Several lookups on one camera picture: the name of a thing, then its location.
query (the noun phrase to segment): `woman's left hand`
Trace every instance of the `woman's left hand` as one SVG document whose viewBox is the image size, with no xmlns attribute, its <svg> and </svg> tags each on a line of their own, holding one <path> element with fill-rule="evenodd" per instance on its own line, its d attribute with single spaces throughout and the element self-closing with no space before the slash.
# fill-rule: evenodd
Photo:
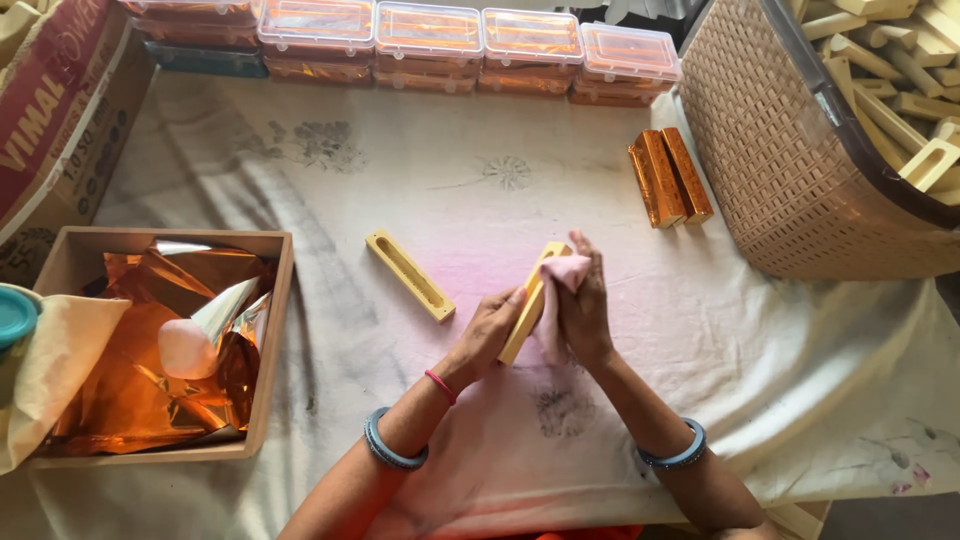
<svg viewBox="0 0 960 540">
<path fill-rule="evenodd" d="M 459 395 L 471 384 L 483 379 L 503 350 L 510 330 L 523 311 L 527 290 L 509 288 L 480 301 L 460 341 L 453 346 L 434 374 Z"/>
</svg>

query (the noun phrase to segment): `pink cloth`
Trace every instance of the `pink cloth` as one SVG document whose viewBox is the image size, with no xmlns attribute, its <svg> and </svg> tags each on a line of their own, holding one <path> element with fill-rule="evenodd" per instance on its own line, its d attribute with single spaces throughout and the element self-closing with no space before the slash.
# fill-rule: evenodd
<svg viewBox="0 0 960 540">
<path fill-rule="evenodd" d="M 560 299 L 557 298 L 557 282 L 563 283 L 570 292 L 577 292 L 584 281 L 590 259 L 582 255 L 549 257 L 540 263 L 540 278 L 543 280 L 543 315 L 534 328 L 534 337 L 543 348 L 543 359 L 548 364 L 566 363 L 566 345 L 561 337 L 557 316 Z"/>
</svg>

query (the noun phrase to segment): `woman's right hand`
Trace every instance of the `woman's right hand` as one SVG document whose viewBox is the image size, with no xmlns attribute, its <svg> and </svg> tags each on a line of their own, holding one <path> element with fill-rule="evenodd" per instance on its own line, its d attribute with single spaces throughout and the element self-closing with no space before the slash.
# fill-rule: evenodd
<svg viewBox="0 0 960 540">
<path fill-rule="evenodd" d="M 607 323 L 603 256 L 579 229 L 570 232 L 570 240 L 573 240 L 579 255 L 590 259 L 590 268 L 576 294 L 562 283 L 557 283 L 560 328 L 570 350 L 589 370 L 603 367 L 613 355 L 613 340 Z"/>
</svg>

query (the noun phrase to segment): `cardboard box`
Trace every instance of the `cardboard box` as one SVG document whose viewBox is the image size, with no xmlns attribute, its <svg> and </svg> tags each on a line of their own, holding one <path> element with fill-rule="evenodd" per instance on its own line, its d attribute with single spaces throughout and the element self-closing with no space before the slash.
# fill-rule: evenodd
<svg viewBox="0 0 960 540">
<path fill-rule="evenodd" d="M 0 281 L 30 287 L 60 227 L 87 225 L 155 71 L 113 0 L 61 0 L 0 82 Z"/>
<path fill-rule="evenodd" d="M 64 227 L 50 250 L 50 257 L 34 291 L 40 295 L 76 294 L 87 283 L 105 275 L 103 253 L 139 254 L 155 237 L 185 242 L 216 244 L 247 250 L 255 255 L 279 260 L 274 298 L 267 320 L 266 337 L 256 377 L 256 393 L 247 439 L 166 452 L 105 455 L 93 457 L 57 457 L 31 459 L 35 467 L 86 467 L 121 463 L 162 463 L 169 461 L 206 461 L 250 457 L 259 450 L 267 434 L 274 375 L 283 339 L 283 324 L 294 269 L 293 236 L 281 232 L 197 231 L 178 229 L 121 229 L 109 227 Z"/>
</svg>

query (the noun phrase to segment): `hand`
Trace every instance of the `hand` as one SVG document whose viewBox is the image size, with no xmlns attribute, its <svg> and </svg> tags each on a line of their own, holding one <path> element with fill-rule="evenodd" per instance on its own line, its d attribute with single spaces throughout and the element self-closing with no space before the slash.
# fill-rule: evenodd
<svg viewBox="0 0 960 540">
<path fill-rule="evenodd" d="M 507 343 L 526 300 L 527 289 L 521 286 L 480 301 L 460 341 L 433 369 L 454 394 L 459 395 L 487 374 Z"/>
<path fill-rule="evenodd" d="M 590 258 L 590 268 L 577 293 L 557 283 L 560 298 L 560 328 L 567 345 L 588 370 L 603 367 L 613 353 L 607 323 L 607 286 L 603 280 L 603 256 L 579 229 L 570 232 L 577 253 Z"/>
</svg>

